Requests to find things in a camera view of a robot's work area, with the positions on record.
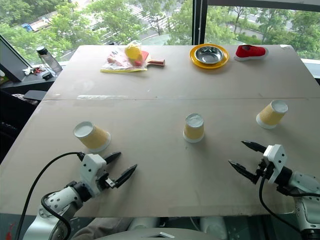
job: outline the stainless steel bowl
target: stainless steel bowl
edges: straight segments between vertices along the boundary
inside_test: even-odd
[[[194,56],[203,64],[216,64],[222,61],[224,53],[215,46],[202,46],[195,51]]]

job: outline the paper cup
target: paper cup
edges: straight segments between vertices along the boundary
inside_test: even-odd
[[[205,136],[204,118],[198,113],[191,113],[185,118],[183,137],[189,143],[200,142]]]
[[[288,105],[282,100],[273,100],[257,116],[256,122],[265,129],[273,129],[288,112]]]
[[[76,136],[91,153],[98,153],[109,146],[111,135],[90,121],[79,123],[73,130]]]

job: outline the table surface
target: table surface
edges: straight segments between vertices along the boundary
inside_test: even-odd
[[[81,46],[0,165],[0,212],[22,212],[32,182],[51,159],[86,152],[72,132],[77,123],[92,121],[112,135],[101,155],[122,152],[109,166],[110,176],[138,167],[121,188],[86,202],[78,216],[266,213],[259,187],[228,163],[231,159],[256,170],[262,155],[241,140],[282,144],[288,168],[320,177],[320,88],[292,48],[267,47],[265,60],[230,58],[221,69],[202,70],[188,59],[191,46],[146,46],[155,57],[165,58],[163,69],[109,74],[99,69],[112,46]],[[225,48],[231,56],[236,49]],[[274,98],[284,99],[289,111],[275,129],[263,129],[256,115]],[[205,128],[204,139],[196,144],[182,136],[185,116],[193,112],[203,116]],[[66,156],[48,168],[27,213],[36,214],[44,194],[79,181],[79,166],[77,157]],[[277,193],[275,185],[265,185],[264,196],[276,212],[293,210],[292,198]]]

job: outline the red shoe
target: red shoe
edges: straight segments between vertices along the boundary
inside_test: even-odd
[[[268,55],[268,49],[263,46],[240,45],[235,52],[234,59],[246,61],[250,59],[263,59]]]

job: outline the yellow ball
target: yellow ball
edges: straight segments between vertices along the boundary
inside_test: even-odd
[[[135,44],[129,44],[125,49],[124,49],[125,54],[128,56],[130,59],[138,59],[141,56],[141,50],[139,46]]]

